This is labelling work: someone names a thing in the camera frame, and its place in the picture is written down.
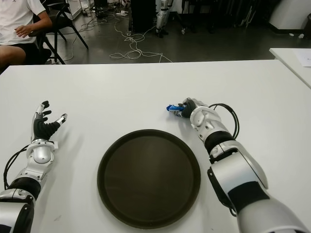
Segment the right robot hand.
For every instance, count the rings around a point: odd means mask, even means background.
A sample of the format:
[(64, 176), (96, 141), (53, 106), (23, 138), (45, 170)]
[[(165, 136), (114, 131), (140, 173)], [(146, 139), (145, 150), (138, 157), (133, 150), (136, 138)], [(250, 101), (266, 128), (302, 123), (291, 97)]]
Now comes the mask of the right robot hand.
[(183, 110), (181, 111), (181, 116), (185, 118), (190, 118), (191, 113), (197, 107), (200, 107), (200, 106), (208, 107), (207, 104), (195, 98), (186, 98), (182, 104), (183, 104)]

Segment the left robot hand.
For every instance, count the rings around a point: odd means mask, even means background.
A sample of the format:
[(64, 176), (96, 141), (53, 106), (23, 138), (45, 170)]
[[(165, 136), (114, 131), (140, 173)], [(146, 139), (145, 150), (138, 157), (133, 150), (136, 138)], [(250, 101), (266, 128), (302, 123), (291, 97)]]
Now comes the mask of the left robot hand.
[(32, 119), (31, 142), (36, 140), (49, 141), (52, 135), (57, 132), (60, 126), (66, 122), (68, 115), (62, 114), (59, 119), (54, 122), (46, 123), (47, 115), (51, 114), (51, 110), (45, 111), (50, 106), (46, 100), (39, 104)]

